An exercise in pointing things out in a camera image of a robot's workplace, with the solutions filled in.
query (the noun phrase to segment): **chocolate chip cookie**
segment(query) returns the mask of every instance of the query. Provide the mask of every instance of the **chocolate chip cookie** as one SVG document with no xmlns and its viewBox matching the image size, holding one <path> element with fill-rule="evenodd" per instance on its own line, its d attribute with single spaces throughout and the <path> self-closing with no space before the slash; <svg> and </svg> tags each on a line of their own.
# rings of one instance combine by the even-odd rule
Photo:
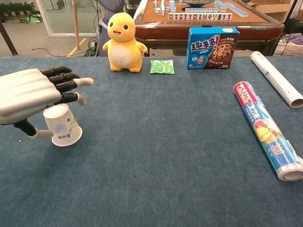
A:
<svg viewBox="0 0 303 227">
<path fill-rule="evenodd" d="M 232 46 L 230 44 L 222 44 L 215 49 L 213 59 L 215 61 L 223 60 L 231 54 Z"/>
</svg>

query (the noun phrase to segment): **green packet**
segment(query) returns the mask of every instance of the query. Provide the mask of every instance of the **green packet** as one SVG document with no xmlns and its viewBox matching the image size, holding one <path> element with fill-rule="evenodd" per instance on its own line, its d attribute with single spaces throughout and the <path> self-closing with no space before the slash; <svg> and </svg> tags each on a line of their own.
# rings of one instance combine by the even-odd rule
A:
<svg viewBox="0 0 303 227">
<path fill-rule="evenodd" d="M 151 73 L 175 74 L 172 60 L 151 60 Z"/>
</svg>

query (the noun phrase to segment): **wooden pole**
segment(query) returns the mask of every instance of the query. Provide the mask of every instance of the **wooden pole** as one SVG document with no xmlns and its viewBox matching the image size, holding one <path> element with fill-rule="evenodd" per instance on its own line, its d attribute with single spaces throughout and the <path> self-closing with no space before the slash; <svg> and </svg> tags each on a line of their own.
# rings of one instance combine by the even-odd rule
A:
<svg viewBox="0 0 303 227">
<path fill-rule="evenodd" d="M 79 44 L 79 29 L 78 29 L 78 15 L 77 15 L 77 2 L 76 0 L 72 0 L 72 11 L 74 14 L 74 25 L 75 25 L 75 34 L 76 34 L 76 44 L 77 44 L 77 49 L 80 49 L 80 44 Z"/>
</svg>

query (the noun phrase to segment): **mahjong table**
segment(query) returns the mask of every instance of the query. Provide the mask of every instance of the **mahjong table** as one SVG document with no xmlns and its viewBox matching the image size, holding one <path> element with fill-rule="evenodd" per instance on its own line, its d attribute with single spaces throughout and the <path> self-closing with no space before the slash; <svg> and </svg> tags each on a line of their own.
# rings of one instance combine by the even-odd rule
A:
<svg viewBox="0 0 303 227">
<path fill-rule="evenodd" d="M 242 17 L 227 8 L 225 13 L 214 13 L 225 14 L 226 20 L 218 20 L 219 17 L 203 19 L 204 12 L 186 13 L 185 8 L 189 5 L 177 1 L 175 11 L 166 9 L 165 15 L 162 16 L 162 13 L 155 12 L 154 0 L 142 0 L 134 16 L 136 39 L 149 49 L 172 49 L 175 55 L 185 55 L 190 27 L 234 26 L 240 32 L 237 50 L 249 49 L 260 51 L 266 56 L 272 55 L 284 25 L 239 0 L 221 0 L 221 2 L 232 3 L 245 11 L 248 16 Z M 165 0 L 164 4 L 168 8 L 169 0 Z M 214 2 L 203 5 L 203 8 L 214 7 Z"/>
</svg>

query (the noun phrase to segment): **robot finger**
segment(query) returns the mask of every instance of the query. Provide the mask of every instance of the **robot finger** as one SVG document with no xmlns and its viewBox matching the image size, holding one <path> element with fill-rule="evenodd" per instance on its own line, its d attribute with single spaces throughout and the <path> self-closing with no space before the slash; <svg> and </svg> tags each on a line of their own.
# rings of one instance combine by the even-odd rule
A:
<svg viewBox="0 0 303 227">
<path fill-rule="evenodd" d="M 55 85 L 60 93 L 64 93 L 78 87 L 74 80 Z"/>
<path fill-rule="evenodd" d="M 50 130 L 39 130 L 35 128 L 27 119 L 21 120 L 13 124 L 15 128 L 25 132 L 26 135 L 33 139 L 46 139 L 53 136 L 53 132 Z"/>
<path fill-rule="evenodd" d="M 41 73 L 47 77 L 52 77 L 52 76 L 56 76 L 59 75 L 61 73 L 69 73 L 71 72 L 70 68 L 67 68 L 65 66 L 60 66 L 60 67 L 53 67 L 53 68 L 48 68 L 45 70 L 40 70 Z"/>
<path fill-rule="evenodd" d="M 80 95 L 78 92 L 75 92 L 75 93 L 63 93 L 62 99 L 59 102 L 54 103 L 54 105 L 61 103 L 71 103 L 71 102 L 77 102 L 81 106 L 86 104 L 85 98 L 82 95 Z"/>
<path fill-rule="evenodd" d="M 63 82 L 68 82 L 68 81 L 71 81 L 73 79 L 79 79 L 80 76 L 74 74 L 74 73 L 63 73 L 61 75 L 57 75 L 57 76 L 54 76 L 54 77 L 49 77 L 49 80 L 53 83 L 53 84 L 60 84 L 60 83 L 63 83 Z"/>
<path fill-rule="evenodd" d="M 85 87 L 90 86 L 94 83 L 92 78 L 80 78 L 80 79 L 73 79 L 72 81 L 64 82 L 61 84 L 57 84 L 57 90 L 61 93 L 73 90 L 76 87 Z"/>
</svg>

